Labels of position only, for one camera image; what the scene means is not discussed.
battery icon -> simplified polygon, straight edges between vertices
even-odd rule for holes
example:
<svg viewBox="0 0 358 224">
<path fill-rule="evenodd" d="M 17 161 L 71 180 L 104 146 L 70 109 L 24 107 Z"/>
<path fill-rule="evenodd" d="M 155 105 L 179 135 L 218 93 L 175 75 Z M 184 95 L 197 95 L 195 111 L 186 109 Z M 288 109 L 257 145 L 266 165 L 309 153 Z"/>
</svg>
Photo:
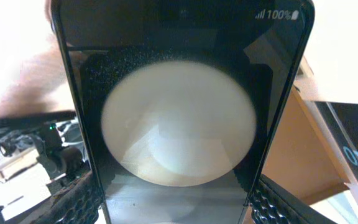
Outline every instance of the battery icon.
<svg viewBox="0 0 358 224">
<path fill-rule="evenodd" d="M 291 16 L 291 20 L 296 20 L 298 18 L 298 15 L 299 15 L 298 10 L 293 11 L 292 16 Z"/>
</svg>

phone screen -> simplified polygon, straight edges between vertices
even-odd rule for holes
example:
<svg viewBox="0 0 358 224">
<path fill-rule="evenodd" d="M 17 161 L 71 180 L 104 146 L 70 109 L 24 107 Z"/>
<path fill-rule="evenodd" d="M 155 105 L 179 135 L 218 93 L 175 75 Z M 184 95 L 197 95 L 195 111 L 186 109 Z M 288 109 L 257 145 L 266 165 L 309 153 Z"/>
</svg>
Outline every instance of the phone screen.
<svg viewBox="0 0 358 224">
<path fill-rule="evenodd" d="M 111 222 L 242 222 L 312 3 L 61 0 L 52 13 Z"/>
</svg>

dark screen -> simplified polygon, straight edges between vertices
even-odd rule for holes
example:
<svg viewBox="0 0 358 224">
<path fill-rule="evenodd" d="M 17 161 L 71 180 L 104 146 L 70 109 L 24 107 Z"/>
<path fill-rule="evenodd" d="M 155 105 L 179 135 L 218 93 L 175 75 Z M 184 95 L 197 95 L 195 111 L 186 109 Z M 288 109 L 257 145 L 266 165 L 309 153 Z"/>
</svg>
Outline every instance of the dark screen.
<svg viewBox="0 0 358 224">
<path fill-rule="evenodd" d="M 311 29 L 313 18 L 307 14 L 313 12 L 306 13 L 302 4 L 62 1 L 58 35 L 67 43 L 71 88 L 78 94 L 75 103 L 88 152 L 112 222 L 237 223 L 241 219 Z M 140 67 L 171 60 L 199 62 L 230 74 L 249 94 L 256 111 L 256 136 L 248 155 L 233 171 L 194 187 L 140 180 L 110 155 L 101 134 L 101 110 L 114 87 Z"/>
</svg>

blue digit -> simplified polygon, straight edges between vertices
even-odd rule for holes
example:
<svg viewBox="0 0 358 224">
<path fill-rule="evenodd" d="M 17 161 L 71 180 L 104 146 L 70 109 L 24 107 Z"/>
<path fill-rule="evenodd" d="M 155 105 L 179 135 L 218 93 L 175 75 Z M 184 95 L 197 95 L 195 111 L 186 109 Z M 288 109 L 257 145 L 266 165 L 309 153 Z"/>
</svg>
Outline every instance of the blue digit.
<svg viewBox="0 0 358 224">
<path fill-rule="evenodd" d="M 356 157 L 354 156 L 353 152 L 352 152 L 348 147 L 346 147 L 346 146 L 343 147 L 343 151 L 345 152 L 347 159 L 348 159 L 353 165 L 357 166 L 357 165 L 358 165 L 358 162 L 357 162 L 357 159 L 356 159 Z"/>
</svg>

signal strength icon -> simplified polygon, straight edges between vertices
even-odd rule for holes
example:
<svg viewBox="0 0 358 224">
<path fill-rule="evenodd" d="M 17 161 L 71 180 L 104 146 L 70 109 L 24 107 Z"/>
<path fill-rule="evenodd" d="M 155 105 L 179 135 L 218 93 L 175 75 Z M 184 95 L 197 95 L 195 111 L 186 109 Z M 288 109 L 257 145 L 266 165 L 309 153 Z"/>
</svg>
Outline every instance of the signal strength icon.
<svg viewBox="0 0 358 224">
<path fill-rule="evenodd" d="M 265 17 L 265 11 L 266 11 L 266 9 L 264 9 L 264 10 L 262 10 L 262 12 L 258 13 L 255 16 L 255 19 L 263 19 Z"/>
</svg>

